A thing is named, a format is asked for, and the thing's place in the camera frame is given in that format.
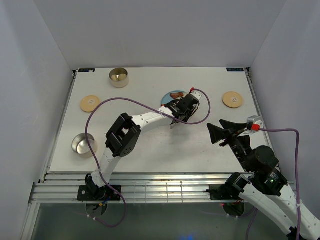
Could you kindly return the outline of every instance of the wooden disc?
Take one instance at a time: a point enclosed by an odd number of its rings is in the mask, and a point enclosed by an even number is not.
[[[243,104],[244,99],[239,93],[235,91],[228,91],[222,96],[222,101],[227,107],[236,109]]]
[[[99,104],[100,100],[97,96],[89,95],[82,99],[80,108],[86,113],[91,113]]]

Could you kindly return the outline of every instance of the white table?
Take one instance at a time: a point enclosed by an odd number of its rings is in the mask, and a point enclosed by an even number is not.
[[[112,68],[96,68],[95,72],[79,72],[72,89],[64,121],[50,163],[52,173],[91,173],[96,169],[93,157],[83,159],[72,151],[74,137],[85,132],[90,113],[80,109],[81,100],[96,95],[101,101],[124,97],[159,108],[162,97],[174,90],[188,92],[192,87],[205,91],[211,101],[211,115],[202,124],[178,124],[174,129],[160,127],[140,136],[134,151],[124,157],[115,173],[233,173],[243,172],[229,147],[212,145],[207,123],[220,119],[245,123],[247,117],[258,115],[245,72],[227,72],[226,68],[126,68],[129,85],[114,88],[109,82]],[[233,109],[225,106],[222,96],[229,91],[242,95],[244,103]],[[208,103],[203,96],[199,110],[189,122],[203,119]],[[118,116],[147,113],[149,110],[126,101],[112,101],[93,116],[88,132],[98,144],[97,157],[105,150],[106,133]],[[251,147],[268,145],[262,132],[251,137]]]

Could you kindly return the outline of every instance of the silver bowl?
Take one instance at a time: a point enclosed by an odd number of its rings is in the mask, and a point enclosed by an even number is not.
[[[90,133],[88,133],[88,138],[92,149],[95,148],[95,138]],[[80,133],[72,141],[72,150],[77,154],[86,154],[90,152],[90,148],[86,139],[85,133]]]

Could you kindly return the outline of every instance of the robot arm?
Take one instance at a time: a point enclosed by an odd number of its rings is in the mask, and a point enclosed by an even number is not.
[[[159,113],[148,112],[136,116],[121,114],[106,134],[106,148],[100,160],[100,169],[96,169],[85,179],[91,195],[99,196],[100,188],[106,185],[99,171],[108,183],[121,158],[128,156],[135,149],[141,134],[162,126],[172,128],[177,123],[163,114],[187,122],[197,111],[201,97],[201,93],[193,91],[180,100],[173,100],[162,106],[158,109]]]
[[[276,168],[279,160],[268,146],[250,147],[249,135],[263,126],[261,117],[250,117],[244,124],[225,120],[220,120],[220,123],[223,129],[207,125],[212,144],[223,140],[220,146],[229,145],[244,171],[253,174],[245,181],[243,175],[234,173],[214,195],[220,199],[230,195],[232,199],[240,197],[248,201],[275,222],[288,238],[295,239],[298,225],[296,195]],[[300,239],[317,240],[320,237],[320,221],[303,204],[300,209],[300,236],[303,237]]]

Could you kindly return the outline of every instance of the red connector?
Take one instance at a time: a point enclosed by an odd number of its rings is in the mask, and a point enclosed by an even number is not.
[[[253,124],[251,130],[258,132],[260,129],[260,125],[258,124]]]

